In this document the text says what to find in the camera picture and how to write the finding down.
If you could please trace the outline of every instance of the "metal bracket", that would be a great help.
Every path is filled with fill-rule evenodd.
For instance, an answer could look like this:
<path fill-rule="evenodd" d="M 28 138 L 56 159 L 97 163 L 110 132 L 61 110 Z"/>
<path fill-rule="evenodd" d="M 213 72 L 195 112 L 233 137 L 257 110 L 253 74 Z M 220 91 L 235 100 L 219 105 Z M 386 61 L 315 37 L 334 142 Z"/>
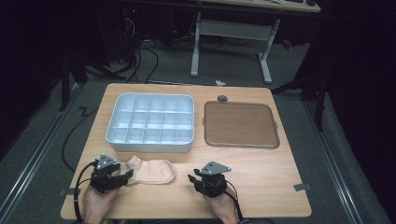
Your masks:
<path fill-rule="evenodd" d="M 199 173 L 203 175 L 218 175 L 230 171 L 230 167 L 221 165 L 220 163 L 217 163 L 215 161 L 210 161 L 204 168 L 199 170 Z"/>
<path fill-rule="evenodd" d="M 107 166 L 115 164 L 116 162 L 117 162 L 116 160 L 114 160 L 102 153 L 102 155 L 99 158 L 99 162 L 96 166 L 96 169 L 101 170 L 103 168 L 106 168 Z"/>

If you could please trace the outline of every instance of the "desk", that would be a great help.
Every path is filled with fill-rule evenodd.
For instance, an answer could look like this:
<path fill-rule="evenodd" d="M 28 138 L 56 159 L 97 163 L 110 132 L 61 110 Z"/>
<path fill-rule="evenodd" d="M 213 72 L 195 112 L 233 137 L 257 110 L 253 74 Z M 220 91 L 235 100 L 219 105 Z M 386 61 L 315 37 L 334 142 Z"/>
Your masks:
<path fill-rule="evenodd" d="M 106 129 L 117 97 L 124 92 L 178 93 L 192 96 L 195 103 L 195 136 L 191 151 L 187 153 L 133 153 L 117 152 L 106 141 Z M 267 104 L 271 107 L 277 124 L 280 146 L 276 149 L 211 147 L 204 139 L 204 104 L 226 95 L 229 102 Z M 194 168 L 202 168 L 209 161 L 216 161 L 232 168 L 225 177 L 237 189 L 244 217 L 307 217 L 311 207 L 303 190 L 297 166 L 282 126 L 276 104 L 270 90 L 265 88 L 170 86 L 143 84 L 110 84 L 92 125 L 86 146 L 71 183 L 75 186 L 85 165 L 101 153 L 127 162 L 136 155 L 148 160 L 169 160 L 176 168 L 176 178 L 164 185 L 131 185 L 122 187 L 108 218 L 211 218 L 215 217 L 202 195 L 195 191 L 187 174 L 194 175 Z M 89 178 L 88 169 L 82 179 Z M 82 198 L 88 183 L 81 185 Z M 76 219 L 72 195 L 66 196 L 61 216 Z"/>
<path fill-rule="evenodd" d="M 320 7 L 318 5 L 310 7 L 306 4 L 306 2 L 286 2 L 286 4 L 284 5 L 262 0 L 201 0 L 200 4 L 201 2 L 229 4 L 243 7 L 263 7 L 278 10 L 315 13 L 320 12 Z M 191 61 L 191 76 L 198 76 L 200 35 L 218 35 L 233 38 L 245 38 L 266 41 L 266 45 L 263 48 L 262 53 L 259 54 L 259 61 L 262 68 L 264 82 L 267 84 L 271 84 L 272 79 L 270 71 L 268 69 L 267 57 L 274 42 L 279 23 L 280 19 L 275 19 L 273 25 L 253 25 L 239 22 L 201 20 L 201 13 L 198 12 L 195 26 L 195 44 Z"/>

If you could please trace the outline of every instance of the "gray carpet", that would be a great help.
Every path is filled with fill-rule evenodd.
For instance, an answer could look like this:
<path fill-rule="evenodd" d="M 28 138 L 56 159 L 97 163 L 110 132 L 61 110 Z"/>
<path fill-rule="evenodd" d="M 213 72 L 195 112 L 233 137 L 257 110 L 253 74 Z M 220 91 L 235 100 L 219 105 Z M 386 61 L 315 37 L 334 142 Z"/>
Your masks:
<path fill-rule="evenodd" d="M 147 42 L 145 45 L 148 47 L 153 43 Z M 220 80 L 225 82 L 226 86 L 273 89 L 293 79 L 309 48 L 306 45 L 286 50 L 282 46 L 274 45 L 268 58 L 274 83 L 268 86 L 263 83 L 256 55 L 260 45 L 260 42 L 249 43 L 245 46 L 225 43 L 218 49 L 203 49 L 201 51 L 200 74 L 198 77 L 190 77 L 191 46 L 174 45 L 169 48 L 158 44 L 152 50 L 159 56 L 159 65 L 150 80 L 195 85 L 216 85 L 215 80 Z M 216 43 L 203 47 L 214 48 L 215 46 Z M 146 79 L 155 64 L 155 57 L 151 52 L 143 49 L 141 52 L 142 64 L 137 75 L 139 82 Z M 47 155 L 33 174 L 30 184 L 13 209 L 8 223 L 72 223 L 72 221 L 63 220 L 60 217 L 64 202 L 64 196 L 60 192 L 63 189 L 68 189 L 73 177 L 73 173 L 62 161 L 62 147 L 67 135 L 84 118 L 81 107 L 86 107 L 86 113 L 93 111 L 99 106 L 106 85 L 111 82 L 116 81 L 101 76 L 90 76 L 88 83 L 79 88 L 81 93 L 64 114 L 60 128 L 49 143 Z M 347 140 L 332 111 L 330 99 L 326 99 L 327 106 L 323 121 L 325 131 L 318 135 L 307 110 L 309 106 L 300 101 L 296 92 L 298 93 L 298 91 L 288 91 L 275 95 L 275 100 L 302 180 L 312 187 L 307 192 L 312 215 L 304 218 L 274 218 L 273 221 L 279 224 L 351 223 L 334 186 L 331 172 L 322 152 L 323 144 L 319 136 L 324 135 L 346 184 L 350 188 L 351 197 L 360 210 L 361 221 L 355 223 L 389 223 L 388 217 L 377 202 L 359 164 L 350 151 Z M 57 85 L 48 101 L 31 118 L 29 126 L 18 142 L 1 161 L 0 169 L 3 170 L 0 174 L 3 180 L 0 191 L 1 202 L 5 201 L 23 168 L 34 155 L 51 122 L 59 116 L 60 102 L 60 85 Z M 65 159 L 72 167 L 76 167 L 78 164 L 94 115 L 85 119 L 75 129 L 65 145 Z M 265 219 L 253 221 L 254 223 L 269 223 Z"/>

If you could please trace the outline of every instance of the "brown tray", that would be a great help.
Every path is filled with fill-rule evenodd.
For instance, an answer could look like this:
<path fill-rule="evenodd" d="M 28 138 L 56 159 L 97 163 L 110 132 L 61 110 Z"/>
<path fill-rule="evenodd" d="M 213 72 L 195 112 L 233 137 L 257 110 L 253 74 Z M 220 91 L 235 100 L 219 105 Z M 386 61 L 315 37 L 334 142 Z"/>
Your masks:
<path fill-rule="evenodd" d="M 209 101 L 205 104 L 205 140 L 215 147 L 279 147 L 268 105 Z"/>

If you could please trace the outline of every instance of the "wooden table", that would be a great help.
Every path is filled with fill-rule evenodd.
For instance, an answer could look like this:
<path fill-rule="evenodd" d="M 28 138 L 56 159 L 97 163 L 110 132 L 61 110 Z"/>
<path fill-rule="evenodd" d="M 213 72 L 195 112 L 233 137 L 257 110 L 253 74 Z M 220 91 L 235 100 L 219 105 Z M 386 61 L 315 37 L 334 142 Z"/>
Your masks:
<path fill-rule="evenodd" d="M 105 139 L 107 125 L 117 97 L 124 92 L 179 93 L 192 96 L 195 102 L 195 136 L 187 153 L 117 152 Z M 204 139 L 204 104 L 226 95 L 229 102 L 267 104 L 271 107 L 278 127 L 280 146 L 275 149 L 246 147 L 211 147 Z M 82 168 L 99 158 L 101 153 L 127 162 L 136 155 L 148 160 L 168 160 L 177 171 L 177 177 L 164 185 L 135 184 L 122 187 L 108 218 L 211 218 L 215 217 L 202 195 L 195 191 L 187 174 L 195 175 L 194 168 L 203 168 L 216 161 L 232 168 L 224 173 L 237 189 L 244 217 L 308 217 L 311 207 L 303 190 L 294 185 L 302 183 L 290 145 L 282 126 L 270 90 L 265 88 L 170 86 L 144 84 L 109 84 L 82 152 L 71 188 Z M 88 169 L 82 179 L 91 176 Z M 88 183 L 81 185 L 82 195 Z M 73 196 L 65 198 L 61 216 L 76 219 Z"/>

